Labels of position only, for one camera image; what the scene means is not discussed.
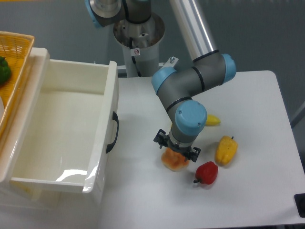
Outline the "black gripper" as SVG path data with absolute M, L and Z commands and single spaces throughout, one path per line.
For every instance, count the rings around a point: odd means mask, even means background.
M 182 143 L 176 140 L 171 131 L 167 135 L 165 131 L 160 129 L 157 135 L 154 137 L 153 141 L 160 146 L 160 149 L 162 149 L 164 146 L 182 154 L 185 157 L 185 162 L 188 160 L 196 162 L 201 152 L 200 148 L 192 148 L 192 143 Z

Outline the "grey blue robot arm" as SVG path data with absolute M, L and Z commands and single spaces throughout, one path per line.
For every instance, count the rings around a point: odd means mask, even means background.
M 200 149 L 193 147 L 193 142 L 205 126 L 207 112 L 193 97 L 236 75 L 234 60 L 217 49 L 199 2 L 170 1 L 193 62 L 191 68 L 181 72 L 175 70 L 173 57 L 159 66 L 159 44 L 165 25 L 152 12 L 151 1 L 87 0 L 85 5 L 95 26 L 113 26 L 127 76 L 151 77 L 154 91 L 172 122 L 170 131 L 159 130 L 154 141 L 196 161 Z

